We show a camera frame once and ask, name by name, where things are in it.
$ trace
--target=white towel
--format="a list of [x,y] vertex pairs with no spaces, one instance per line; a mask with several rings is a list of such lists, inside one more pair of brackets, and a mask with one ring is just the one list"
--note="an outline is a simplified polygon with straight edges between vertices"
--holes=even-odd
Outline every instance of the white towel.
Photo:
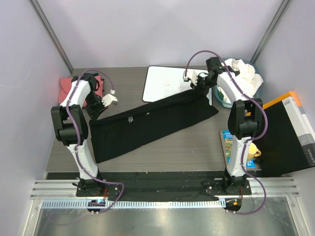
[[[235,81],[243,92],[247,95],[254,96],[263,83],[262,77],[259,74],[255,74],[255,68],[250,64],[245,64],[243,60],[227,59],[225,63],[231,66],[234,71],[240,72],[240,74],[235,77]],[[218,86],[218,90],[223,94],[223,101],[231,103],[223,89]]]

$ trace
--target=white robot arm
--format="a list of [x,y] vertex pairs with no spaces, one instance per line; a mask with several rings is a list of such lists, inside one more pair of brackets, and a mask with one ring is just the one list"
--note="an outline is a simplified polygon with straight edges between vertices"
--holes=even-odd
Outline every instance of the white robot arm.
[[[239,192],[240,188],[245,186],[246,173],[244,170],[246,169],[251,139],[257,137],[262,131],[263,116],[259,108],[236,88],[225,67],[221,65],[219,58],[210,58],[206,63],[208,75],[203,77],[190,70],[184,80],[191,81],[191,87],[203,94],[208,93],[209,88],[218,85],[233,104],[228,119],[228,129],[233,135],[232,151],[223,179],[226,193],[233,194]],[[231,68],[229,70],[232,76],[235,77],[235,72]],[[262,106],[261,99],[255,99],[255,101]],[[247,116],[245,115],[246,112],[251,112],[251,114]]]
[[[53,125],[55,135],[58,141],[61,141],[65,145],[71,154],[73,155],[75,162],[80,171],[80,189],[86,191],[97,191],[100,189],[100,183],[93,180],[85,171],[91,176],[102,180],[97,165],[94,163],[90,150],[87,145],[88,138],[88,125],[85,121],[82,106],[84,101],[87,102],[86,110],[91,119],[97,119],[98,116],[105,111],[110,104],[117,104],[118,100],[113,95],[115,91],[111,90],[109,94],[104,97],[99,97],[95,94],[99,83],[97,79],[91,74],[85,74],[77,84],[78,77],[74,77],[71,83],[71,90],[66,99],[60,104],[60,106],[53,107],[51,109],[51,115],[53,119]],[[75,93],[70,99],[70,95],[75,89]],[[80,133],[81,143],[77,147],[77,154],[81,165],[85,171],[80,168],[75,154],[75,146],[78,145],[78,138],[73,123],[65,122],[69,117],[66,112],[67,103],[70,100],[68,107],[71,114],[76,121],[76,124]]]

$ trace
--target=gray wall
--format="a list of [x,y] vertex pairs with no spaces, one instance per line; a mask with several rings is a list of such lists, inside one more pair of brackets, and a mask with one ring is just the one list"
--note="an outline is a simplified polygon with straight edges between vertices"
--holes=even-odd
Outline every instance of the gray wall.
[[54,138],[59,77],[69,72],[27,0],[0,9],[0,234],[20,236]]
[[[315,128],[314,56],[315,1],[293,0],[267,47],[257,61],[265,83],[263,101],[294,90]],[[315,168],[292,174],[315,234]]]
[[183,65],[203,49],[250,59],[280,2],[39,0],[74,68]]

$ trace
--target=book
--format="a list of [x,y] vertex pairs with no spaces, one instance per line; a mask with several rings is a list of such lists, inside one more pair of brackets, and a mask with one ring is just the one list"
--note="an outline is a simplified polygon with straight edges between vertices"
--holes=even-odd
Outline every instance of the book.
[[279,177],[315,166],[315,134],[296,95],[288,96],[291,93],[264,107],[267,133],[255,142],[262,153],[263,177]]
[[[227,165],[231,158],[232,151],[232,135],[228,130],[223,130],[220,132],[221,143],[223,148],[225,165]],[[261,170],[260,166],[254,162],[254,159],[246,163],[246,169],[251,171]]]

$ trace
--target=wooden tabletop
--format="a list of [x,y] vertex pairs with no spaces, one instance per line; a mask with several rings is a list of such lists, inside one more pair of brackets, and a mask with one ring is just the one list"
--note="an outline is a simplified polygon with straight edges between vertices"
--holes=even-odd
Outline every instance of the wooden tabletop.
[[[145,104],[142,93],[147,67],[98,68],[114,82],[117,105],[111,105],[99,118],[112,116]],[[84,69],[75,69],[79,75]],[[105,80],[105,92],[110,84]],[[125,155],[98,164],[101,172],[164,172],[164,171],[222,171],[225,168],[219,132],[227,129],[230,110],[213,97],[219,113],[208,120],[144,145]],[[91,137],[89,149],[93,154]],[[69,150],[54,140],[49,157],[48,172],[78,172]]]

